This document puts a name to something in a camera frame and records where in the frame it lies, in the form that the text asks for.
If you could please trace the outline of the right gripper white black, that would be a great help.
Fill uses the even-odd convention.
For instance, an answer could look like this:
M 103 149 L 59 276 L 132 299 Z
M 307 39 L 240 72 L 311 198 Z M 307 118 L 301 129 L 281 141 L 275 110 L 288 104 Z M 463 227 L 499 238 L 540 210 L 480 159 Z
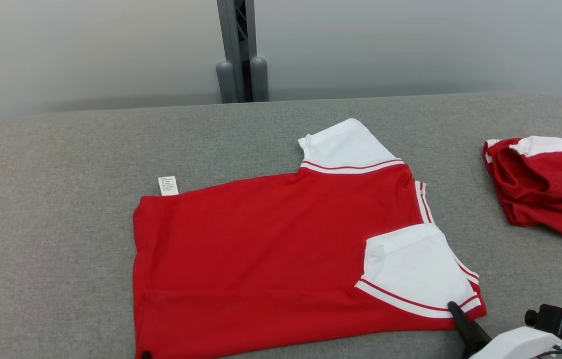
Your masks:
M 535 359 L 546 352 L 562 350 L 559 337 L 530 327 L 519 327 L 491 340 L 456 302 L 450 301 L 447 306 L 465 345 L 461 359 Z

